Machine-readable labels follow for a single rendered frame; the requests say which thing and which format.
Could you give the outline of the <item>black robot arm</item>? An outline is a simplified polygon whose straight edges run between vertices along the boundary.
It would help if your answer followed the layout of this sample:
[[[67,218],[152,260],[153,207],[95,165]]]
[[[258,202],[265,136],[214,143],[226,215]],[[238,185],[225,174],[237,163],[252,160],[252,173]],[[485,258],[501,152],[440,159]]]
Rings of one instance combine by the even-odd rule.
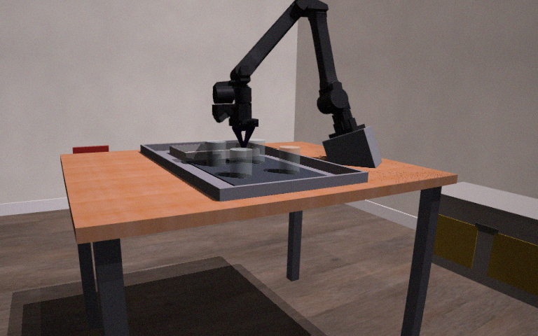
[[[328,5],[319,0],[295,0],[231,71],[231,80],[217,82],[213,86],[215,104],[212,104],[212,115],[215,121],[222,123],[229,117],[248,119],[248,104],[244,103],[251,103],[251,87],[247,85],[251,81],[250,76],[296,21],[305,17],[310,22],[319,71],[317,108],[323,114],[333,114],[336,133],[330,134],[329,138],[365,128],[365,124],[357,126],[350,111],[348,95],[337,79],[326,20],[328,9]],[[242,104],[233,104],[234,100]]]

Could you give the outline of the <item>white shallow rectangular tray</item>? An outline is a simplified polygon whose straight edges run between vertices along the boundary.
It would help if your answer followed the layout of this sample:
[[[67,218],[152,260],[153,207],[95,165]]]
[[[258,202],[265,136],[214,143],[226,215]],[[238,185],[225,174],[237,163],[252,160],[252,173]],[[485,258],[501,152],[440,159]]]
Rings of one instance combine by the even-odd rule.
[[[241,145],[237,142],[226,143],[226,158],[230,158],[230,148],[241,148]],[[185,161],[206,160],[206,151],[207,144],[170,146],[170,154]]]

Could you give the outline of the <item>clear glass cylinder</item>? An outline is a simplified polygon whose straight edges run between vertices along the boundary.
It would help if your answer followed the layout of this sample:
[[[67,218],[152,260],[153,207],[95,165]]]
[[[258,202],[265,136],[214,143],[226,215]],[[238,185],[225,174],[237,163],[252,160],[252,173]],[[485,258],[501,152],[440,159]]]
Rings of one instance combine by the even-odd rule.
[[[298,174],[300,173],[301,147],[280,146],[279,152],[279,173]]]
[[[253,164],[265,162],[265,139],[249,139],[247,148],[252,149]]]
[[[207,141],[207,166],[226,166],[226,141]]]
[[[230,177],[252,177],[252,149],[230,148]]]

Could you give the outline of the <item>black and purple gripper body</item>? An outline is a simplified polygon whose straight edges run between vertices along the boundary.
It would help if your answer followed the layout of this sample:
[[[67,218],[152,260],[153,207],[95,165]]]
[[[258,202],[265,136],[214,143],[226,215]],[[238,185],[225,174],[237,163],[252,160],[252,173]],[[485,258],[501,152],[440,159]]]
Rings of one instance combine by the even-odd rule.
[[[248,119],[247,120],[235,120],[229,119],[229,126],[233,127],[258,127],[258,119],[251,118],[251,103],[248,104]]]

